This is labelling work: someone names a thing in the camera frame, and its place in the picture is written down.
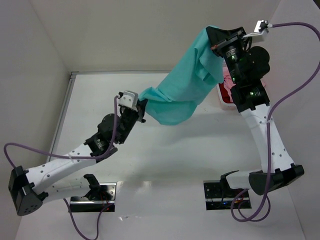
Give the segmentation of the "teal t shirt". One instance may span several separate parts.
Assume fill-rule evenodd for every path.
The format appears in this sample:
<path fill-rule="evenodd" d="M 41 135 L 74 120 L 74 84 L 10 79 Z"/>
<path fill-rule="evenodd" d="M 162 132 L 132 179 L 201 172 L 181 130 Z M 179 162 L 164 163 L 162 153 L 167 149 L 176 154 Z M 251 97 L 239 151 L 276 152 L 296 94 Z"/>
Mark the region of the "teal t shirt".
<path fill-rule="evenodd" d="M 188 120 L 212 89 L 223 82 L 223 59 L 212 50 L 205 28 L 157 87 L 139 94 L 146 113 L 159 124 L 175 126 Z"/>

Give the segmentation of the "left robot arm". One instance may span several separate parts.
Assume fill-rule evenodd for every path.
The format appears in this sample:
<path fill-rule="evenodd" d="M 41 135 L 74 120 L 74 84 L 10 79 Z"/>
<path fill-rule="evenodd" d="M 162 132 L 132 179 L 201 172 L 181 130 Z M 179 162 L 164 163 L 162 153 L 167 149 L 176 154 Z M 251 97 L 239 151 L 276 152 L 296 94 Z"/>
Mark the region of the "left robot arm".
<path fill-rule="evenodd" d="M 81 169 L 96 165 L 117 152 L 136 122 L 145 123 L 148 101 L 138 101 L 134 108 L 114 103 L 114 113 L 106 115 L 97 126 L 97 133 L 65 155 L 54 155 L 48 163 L 24 169 L 13 166 L 8 190 L 18 216 L 26 216 L 43 204 L 73 196 L 89 199 L 99 195 L 100 184 L 91 173 L 66 183 L 59 181 Z"/>

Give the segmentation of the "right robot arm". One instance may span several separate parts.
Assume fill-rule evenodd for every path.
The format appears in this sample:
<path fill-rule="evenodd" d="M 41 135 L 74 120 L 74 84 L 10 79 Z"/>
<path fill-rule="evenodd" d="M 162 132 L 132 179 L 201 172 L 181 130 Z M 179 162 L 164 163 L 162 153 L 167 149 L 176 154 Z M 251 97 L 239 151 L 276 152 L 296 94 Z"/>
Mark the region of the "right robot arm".
<path fill-rule="evenodd" d="M 270 55 L 261 46 L 247 48 L 243 27 L 232 30 L 208 26 L 212 52 L 226 63 L 232 82 L 231 98 L 245 119 L 257 146 L 261 169 L 231 171 L 220 178 L 228 189 L 249 189 L 257 195 L 285 187 L 304 175 L 285 149 L 271 114 L 268 94 L 261 79 L 270 71 Z"/>

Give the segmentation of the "pink t shirt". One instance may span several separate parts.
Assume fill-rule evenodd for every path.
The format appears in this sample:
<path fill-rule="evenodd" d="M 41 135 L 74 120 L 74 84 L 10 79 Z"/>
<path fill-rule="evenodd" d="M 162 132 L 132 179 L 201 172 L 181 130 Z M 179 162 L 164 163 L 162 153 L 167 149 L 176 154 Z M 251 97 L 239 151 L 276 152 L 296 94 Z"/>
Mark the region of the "pink t shirt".
<path fill-rule="evenodd" d="M 233 86 L 235 86 L 235 84 L 232 80 L 232 77 L 229 73 L 229 70 L 226 64 L 223 64 L 222 71 L 223 71 L 223 87 L 227 91 L 227 93 L 231 95 L 231 89 Z"/>

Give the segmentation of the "red t shirt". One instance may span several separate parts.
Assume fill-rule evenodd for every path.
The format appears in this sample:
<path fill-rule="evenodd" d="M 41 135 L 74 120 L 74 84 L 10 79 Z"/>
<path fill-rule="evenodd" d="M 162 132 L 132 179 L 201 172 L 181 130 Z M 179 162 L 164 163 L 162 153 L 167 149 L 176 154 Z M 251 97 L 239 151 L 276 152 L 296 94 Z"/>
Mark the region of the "red t shirt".
<path fill-rule="evenodd" d="M 233 105 L 234 104 L 232 102 L 227 90 L 225 89 L 223 83 L 219 83 L 217 85 L 217 92 L 218 92 L 218 96 L 219 96 L 220 102 L 223 105 L 227 105 L 228 106 L 228 105 Z"/>

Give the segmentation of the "white plastic basket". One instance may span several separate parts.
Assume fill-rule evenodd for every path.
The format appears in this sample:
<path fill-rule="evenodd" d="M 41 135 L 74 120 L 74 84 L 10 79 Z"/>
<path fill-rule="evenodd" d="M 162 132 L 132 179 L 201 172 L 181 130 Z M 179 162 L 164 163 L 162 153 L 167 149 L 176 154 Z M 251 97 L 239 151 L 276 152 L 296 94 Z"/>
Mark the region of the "white plastic basket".
<path fill-rule="evenodd" d="M 224 84 L 218 83 L 216 85 L 216 89 L 217 89 L 221 109 L 226 111 L 237 111 L 237 107 L 231 101 L 231 98 L 228 95 L 228 92 L 225 89 Z"/>

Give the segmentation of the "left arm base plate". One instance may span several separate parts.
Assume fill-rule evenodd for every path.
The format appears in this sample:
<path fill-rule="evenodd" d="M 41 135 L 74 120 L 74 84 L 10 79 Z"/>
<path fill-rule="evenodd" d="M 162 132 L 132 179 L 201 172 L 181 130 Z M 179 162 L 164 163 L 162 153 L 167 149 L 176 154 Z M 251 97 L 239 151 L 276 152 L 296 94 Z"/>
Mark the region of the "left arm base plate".
<path fill-rule="evenodd" d="M 98 213 L 115 211 L 117 183 L 100 183 L 100 191 L 87 198 L 86 196 L 73 196 L 69 206 L 72 213 Z"/>

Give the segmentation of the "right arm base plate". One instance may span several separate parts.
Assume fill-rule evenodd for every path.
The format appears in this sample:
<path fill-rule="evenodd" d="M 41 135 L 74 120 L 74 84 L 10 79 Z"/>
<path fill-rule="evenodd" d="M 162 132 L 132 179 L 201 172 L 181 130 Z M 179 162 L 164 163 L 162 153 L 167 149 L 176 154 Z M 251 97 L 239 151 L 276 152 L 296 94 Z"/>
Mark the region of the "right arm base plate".
<path fill-rule="evenodd" d="M 221 187 L 221 184 L 217 180 L 204 181 L 204 197 L 205 206 L 207 211 L 215 210 L 230 210 L 231 204 L 237 194 L 242 189 L 231 189 L 225 193 Z M 234 202 L 234 208 L 237 210 L 238 207 L 241 209 L 251 209 L 251 201 L 248 192 L 241 194 Z"/>

